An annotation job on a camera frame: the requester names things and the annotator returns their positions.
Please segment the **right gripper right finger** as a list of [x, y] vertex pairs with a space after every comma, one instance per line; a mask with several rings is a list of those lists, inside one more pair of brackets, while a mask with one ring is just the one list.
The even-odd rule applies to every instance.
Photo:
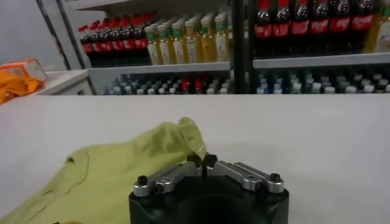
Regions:
[[268, 174], [239, 162], [227, 163], [211, 154], [205, 156], [203, 165], [208, 176], [229, 177], [247, 191], [255, 192], [260, 186], [273, 194], [284, 191], [284, 181], [278, 173]]

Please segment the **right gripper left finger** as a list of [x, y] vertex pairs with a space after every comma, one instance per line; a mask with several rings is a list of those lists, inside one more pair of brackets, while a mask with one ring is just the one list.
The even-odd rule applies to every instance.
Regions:
[[167, 166], [149, 176], [141, 175], [133, 185], [133, 194], [136, 197], [168, 194], [174, 191], [176, 185], [185, 177], [201, 176], [202, 164], [201, 158], [193, 154], [189, 155], [183, 164]]

